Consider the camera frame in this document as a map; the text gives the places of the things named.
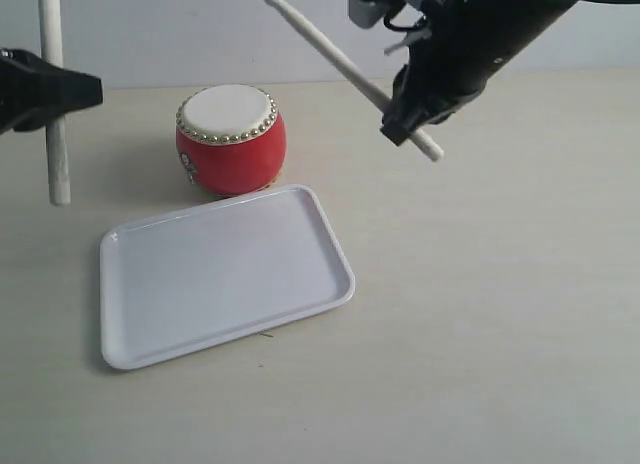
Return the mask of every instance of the small toy drum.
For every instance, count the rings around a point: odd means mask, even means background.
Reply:
[[[245,194],[278,176],[286,153],[284,121],[266,92],[215,86],[180,107],[176,146],[192,183],[221,196]]]

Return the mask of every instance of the wooden drumstick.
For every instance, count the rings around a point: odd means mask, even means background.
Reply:
[[[62,67],[60,0],[38,0],[38,7],[40,10],[42,58],[55,66]],[[49,201],[55,206],[64,206],[71,203],[64,118],[47,125],[45,136],[49,172]]]
[[[389,96],[374,83],[370,82],[358,66],[318,30],[313,23],[285,0],[264,1],[277,10],[298,34],[322,54],[369,101],[381,112],[385,112],[391,102]],[[423,130],[419,129],[414,132],[410,139],[432,161],[439,161],[444,156],[442,148]]]

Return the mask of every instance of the table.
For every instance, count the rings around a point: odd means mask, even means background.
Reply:
[[[640,70],[516,74],[430,163],[349,84],[265,85],[280,183],[313,188],[357,278],[321,316],[131,373],[100,359],[99,241],[210,200],[173,142],[192,89],[0,139],[0,462],[637,463]]]

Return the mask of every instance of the drum body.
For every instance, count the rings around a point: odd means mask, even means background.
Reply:
[[[264,91],[215,86],[191,96],[178,110],[176,147],[192,183],[236,196],[276,179],[286,154],[285,125]]]

